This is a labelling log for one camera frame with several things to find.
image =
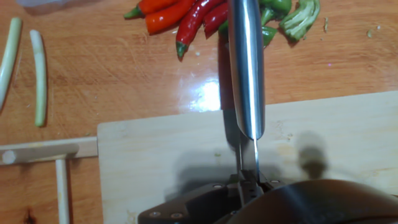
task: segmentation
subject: red chili pepper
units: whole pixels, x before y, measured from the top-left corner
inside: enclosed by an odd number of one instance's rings
[[[199,0],[182,19],[176,37],[177,55],[182,58],[201,26],[204,16],[225,0]]]
[[[131,19],[134,17],[148,15],[169,7],[178,1],[179,0],[142,0],[138,3],[137,7],[126,13],[124,18]]]
[[[209,12],[203,19],[205,26],[206,37],[211,36],[216,32],[222,23],[224,23],[228,16],[228,3],[223,3]]]
[[[196,0],[180,0],[173,6],[145,17],[147,30],[150,34],[166,29],[178,22],[194,5]]]

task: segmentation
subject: chili pepper stem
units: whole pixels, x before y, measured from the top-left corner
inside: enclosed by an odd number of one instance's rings
[[[320,0],[299,0],[299,7],[279,23],[292,42],[299,41],[311,28],[320,12]]]
[[[264,26],[274,17],[274,11],[271,9],[265,8],[261,15],[261,26]]]
[[[184,53],[187,51],[188,45],[177,41],[175,43],[175,46],[177,47],[177,55],[178,55],[178,57],[182,58],[184,56]]]
[[[128,13],[126,13],[125,15],[123,15],[125,19],[132,19],[140,16],[143,16],[143,13],[141,12],[138,6],[129,11]]]

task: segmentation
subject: black machine part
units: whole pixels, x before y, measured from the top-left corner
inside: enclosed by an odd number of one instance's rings
[[[398,198],[343,180],[272,189],[242,206],[239,184],[209,184],[138,216],[138,224],[398,224]]]

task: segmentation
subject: wooden cutting board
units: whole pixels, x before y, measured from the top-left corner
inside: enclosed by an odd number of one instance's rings
[[[267,105],[259,161],[266,176],[287,182],[324,167],[323,178],[398,194],[397,137],[398,91]],[[135,223],[148,208],[226,182],[239,141],[234,111],[100,124],[104,223]]]

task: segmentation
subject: stainless steel blade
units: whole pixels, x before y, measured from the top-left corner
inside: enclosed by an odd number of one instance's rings
[[[229,49],[238,125],[250,139],[264,134],[264,59],[257,0],[228,1]]]
[[[260,179],[259,154],[257,150],[257,139],[249,139],[241,133],[241,168],[253,173],[258,182]]]

